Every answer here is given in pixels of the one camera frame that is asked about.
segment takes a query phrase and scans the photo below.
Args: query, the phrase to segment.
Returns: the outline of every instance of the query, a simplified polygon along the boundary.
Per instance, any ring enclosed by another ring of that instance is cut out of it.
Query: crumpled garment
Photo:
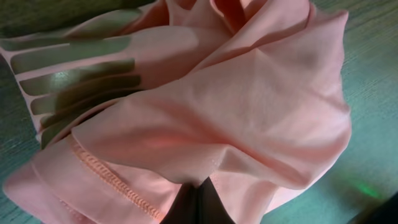
[[[306,0],[163,0],[98,29],[120,13],[2,40],[39,139],[81,111],[4,184],[44,223],[159,223],[182,183],[207,177],[235,223],[259,223],[346,148],[346,11],[324,14]],[[121,61],[134,69],[107,76]]]

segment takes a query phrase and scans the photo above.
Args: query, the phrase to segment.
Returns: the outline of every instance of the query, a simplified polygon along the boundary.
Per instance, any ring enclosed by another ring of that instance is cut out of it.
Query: green wooden surface
[[[316,0],[347,9],[345,97],[353,136],[336,165],[263,224],[348,223],[398,191],[398,1]],[[14,77],[0,62],[0,183],[39,148]],[[0,193],[0,224],[38,223]]]

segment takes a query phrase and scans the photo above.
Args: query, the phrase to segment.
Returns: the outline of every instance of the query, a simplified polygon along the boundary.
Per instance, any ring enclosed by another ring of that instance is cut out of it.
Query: table surface
[[[350,12],[342,70],[353,135],[314,186],[264,216],[263,224],[348,223],[398,191],[398,1],[316,0]],[[24,100],[0,62],[0,183],[38,150]],[[39,223],[0,192],[0,224]]]

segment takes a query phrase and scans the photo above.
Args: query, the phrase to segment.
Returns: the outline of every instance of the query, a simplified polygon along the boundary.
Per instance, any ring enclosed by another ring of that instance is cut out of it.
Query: stitched seam
[[[140,198],[138,194],[133,192],[126,183],[124,183],[119,177],[116,176],[109,168],[107,168],[101,161],[95,156],[91,155],[88,151],[84,150],[73,136],[67,137],[69,143],[72,146],[74,155],[79,158],[92,172],[98,175],[98,177],[110,185],[121,195],[125,196],[132,203],[136,204],[146,214],[151,216],[153,219],[161,222],[165,217],[160,211],[150,205],[147,201]]]

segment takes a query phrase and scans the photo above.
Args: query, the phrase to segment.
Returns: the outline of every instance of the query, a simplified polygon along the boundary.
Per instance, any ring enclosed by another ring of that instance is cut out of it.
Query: pink fabric
[[[158,223],[180,184],[210,176],[236,223],[259,223],[343,152],[347,12],[326,15],[306,0],[164,0],[142,10],[120,35],[141,30],[145,45],[186,30],[172,43],[187,55],[169,67],[145,64],[153,51],[136,55],[154,89],[99,105],[106,109],[78,125],[96,108],[85,113],[14,173],[4,191],[24,210],[51,224]],[[214,35],[195,39],[197,29]],[[199,43],[221,39],[184,66]]]

